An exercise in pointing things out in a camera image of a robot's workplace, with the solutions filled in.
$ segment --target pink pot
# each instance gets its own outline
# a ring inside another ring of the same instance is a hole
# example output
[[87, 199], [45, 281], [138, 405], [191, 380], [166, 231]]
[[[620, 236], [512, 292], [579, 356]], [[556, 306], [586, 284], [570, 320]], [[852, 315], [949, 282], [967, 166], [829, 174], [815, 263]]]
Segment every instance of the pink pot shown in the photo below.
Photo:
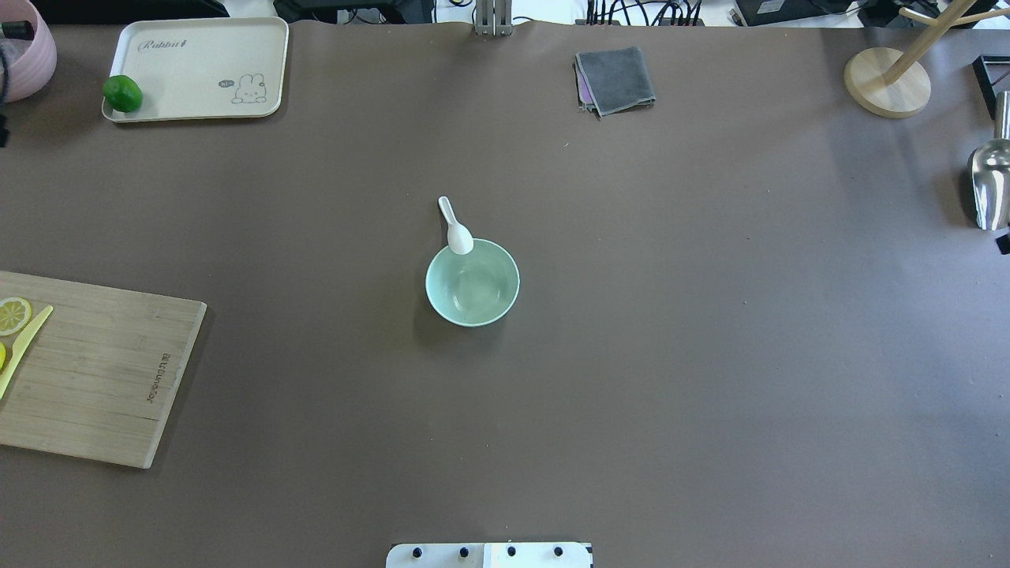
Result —
[[[57, 68], [57, 44], [38, 10], [27, 0], [0, 0], [0, 21], [28, 20], [35, 27], [35, 38], [17, 61], [8, 61], [10, 81], [7, 102], [21, 100], [49, 82]], [[3, 81], [3, 70], [0, 70]]]

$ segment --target cloth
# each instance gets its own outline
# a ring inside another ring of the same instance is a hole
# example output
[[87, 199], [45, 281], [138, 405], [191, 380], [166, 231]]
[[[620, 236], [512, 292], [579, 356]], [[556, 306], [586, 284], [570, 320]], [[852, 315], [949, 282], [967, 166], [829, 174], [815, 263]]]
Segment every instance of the cloth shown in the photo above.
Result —
[[575, 55], [575, 63], [580, 103], [587, 110], [606, 116], [655, 102], [645, 58], [638, 48], [582, 52]]

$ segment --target scoop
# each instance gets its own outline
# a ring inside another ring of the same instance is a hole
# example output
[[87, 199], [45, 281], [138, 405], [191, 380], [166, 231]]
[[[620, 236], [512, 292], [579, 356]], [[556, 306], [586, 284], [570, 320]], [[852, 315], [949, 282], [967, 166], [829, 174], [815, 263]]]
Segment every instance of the scoop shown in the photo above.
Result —
[[996, 98], [995, 138], [972, 153], [972, 187], [980, 228], [1006, 228], [1010, 222], [1010, 109], [1003, 91]]
[[452, 212], [452, 205], [448, 203], [448, 197], [443, 195], [438, 198], [438, 208], [441, 209], [445, 223], [448, 224], [446, 232], [448, 249], [457, 255], [469, 254], [474, 250], [474, 238], [470, 234], [470, 229], [456, 220], [456, 213]]

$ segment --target lemon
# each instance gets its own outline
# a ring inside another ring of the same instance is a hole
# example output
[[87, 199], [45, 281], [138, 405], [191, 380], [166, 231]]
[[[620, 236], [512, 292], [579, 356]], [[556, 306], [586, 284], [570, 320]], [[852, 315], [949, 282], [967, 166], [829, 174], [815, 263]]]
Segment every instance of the lemon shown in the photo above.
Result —
[[0, 338], [21, 330], [31, 319], [31, 304], [24, 298], [0, 300]]
[[102, 85], [102, 94], [109, 105], [119, 112], [133, 112], [143, 103], [140, 87], [125, 75], [113, 75]]

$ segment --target yellow knife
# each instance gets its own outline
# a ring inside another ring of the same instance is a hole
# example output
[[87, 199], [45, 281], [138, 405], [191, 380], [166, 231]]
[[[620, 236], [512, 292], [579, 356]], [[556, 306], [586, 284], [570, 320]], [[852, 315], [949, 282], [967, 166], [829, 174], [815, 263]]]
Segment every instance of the yellow knife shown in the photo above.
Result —
[[21, 356], [24, 352], [28, 351], [28, 344], [31, 340], [35, 339], [35, 334], [38, 333], [38, 328], [45, 323], [45, 318], [53, 313], [53, 306], [47, 305], [42, 308], [42, 311], [38, 312], [24, 329], [18, 334], [17, 339], [14, 340], [14, 348], [11, 350], [10, 361], [7, 362], [7, 366], [4, 367], [3, 373], [0, 373], [0, 398], [3, 398], [3, 393], [7, 392], [7, 384], [10, 383], [10, 378], [14, 374], [14, 368], [17, 364], [21, 362]]

